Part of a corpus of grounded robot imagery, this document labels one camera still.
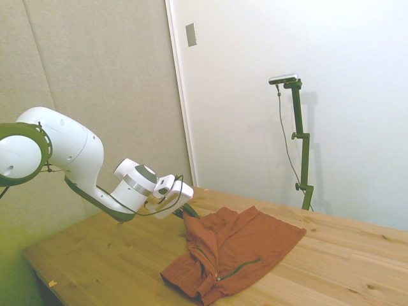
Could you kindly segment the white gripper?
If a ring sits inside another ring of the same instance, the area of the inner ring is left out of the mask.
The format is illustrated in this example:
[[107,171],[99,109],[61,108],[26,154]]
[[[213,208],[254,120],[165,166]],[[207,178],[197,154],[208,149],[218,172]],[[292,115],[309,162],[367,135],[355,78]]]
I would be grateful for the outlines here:
[[193,195],[193,189],[185,183],[174,182],[172,187],[167,183],[158,184],[147,198],[146,209],[158,219],[164,219],[172,213],[183,219],[183,212],[200,219],[194,208],[186,204]]

